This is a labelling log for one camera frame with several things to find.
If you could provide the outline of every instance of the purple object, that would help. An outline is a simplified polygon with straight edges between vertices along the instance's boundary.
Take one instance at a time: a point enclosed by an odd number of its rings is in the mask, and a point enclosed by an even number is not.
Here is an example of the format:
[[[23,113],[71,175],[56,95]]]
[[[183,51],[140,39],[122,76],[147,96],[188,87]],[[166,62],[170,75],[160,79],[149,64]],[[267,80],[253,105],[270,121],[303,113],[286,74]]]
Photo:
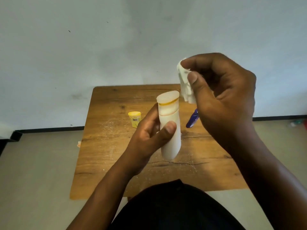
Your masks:
[[[198,111],[195,109],[194,113],[191,115],[190,120],[188,121],[186,128],[193,127],[196,121],[198,120]]]

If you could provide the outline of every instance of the person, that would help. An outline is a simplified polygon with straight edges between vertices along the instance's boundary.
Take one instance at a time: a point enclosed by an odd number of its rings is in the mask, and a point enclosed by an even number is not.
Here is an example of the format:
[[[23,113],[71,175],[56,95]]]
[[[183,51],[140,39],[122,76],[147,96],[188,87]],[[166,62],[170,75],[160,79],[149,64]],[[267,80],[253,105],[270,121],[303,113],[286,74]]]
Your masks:
[[[200,120],[232,156],[274,229],[307,229],[307,191],[267,149],[253,124],[255,75],[220,53],[181,62],[191,69]],[[157,104],[139,123],[127,149],[68,226],[73,229],[244,229],[217,201],[180,180],[154,185],[117,215],[124,190],[176,130],[159,126]]]

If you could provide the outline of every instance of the person's left hand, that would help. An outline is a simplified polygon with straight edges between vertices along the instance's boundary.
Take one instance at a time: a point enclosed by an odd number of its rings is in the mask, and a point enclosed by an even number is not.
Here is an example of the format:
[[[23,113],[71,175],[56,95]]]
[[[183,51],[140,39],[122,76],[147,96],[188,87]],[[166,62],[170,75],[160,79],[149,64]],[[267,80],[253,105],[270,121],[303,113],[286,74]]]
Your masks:
[[[156,103],[138,124],[127,149],[117,162],[131,177],[139,174],[148,163],[151,155],[170,141],[176,128],[176,123],[169,121],[159,131],[160,121],[158,104]]]

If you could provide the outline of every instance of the person's right hand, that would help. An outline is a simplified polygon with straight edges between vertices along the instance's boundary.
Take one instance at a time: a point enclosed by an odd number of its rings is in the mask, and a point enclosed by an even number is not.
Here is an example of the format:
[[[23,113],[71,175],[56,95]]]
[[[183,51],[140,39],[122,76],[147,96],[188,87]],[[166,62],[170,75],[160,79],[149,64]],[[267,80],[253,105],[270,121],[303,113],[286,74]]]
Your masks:
[[[195,55],[181,65],[191,70],[188,80],[203,126],[228,147],[228,140],[252,127],[256,76],[220,53]]]

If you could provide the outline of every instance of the fingernail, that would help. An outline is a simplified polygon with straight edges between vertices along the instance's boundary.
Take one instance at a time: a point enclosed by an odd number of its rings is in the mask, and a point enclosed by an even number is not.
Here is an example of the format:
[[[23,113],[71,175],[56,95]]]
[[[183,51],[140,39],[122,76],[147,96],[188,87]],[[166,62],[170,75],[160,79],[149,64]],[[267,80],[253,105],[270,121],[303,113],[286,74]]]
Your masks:
[[[192,85],[197,80],[197,73],[196,72],[190,72],[188,74],[188,81]]]
[[[165,129],[168,131],[168,133],[173,134],[176,130],[176,123],[174,121],[169,121],[165,124]]]

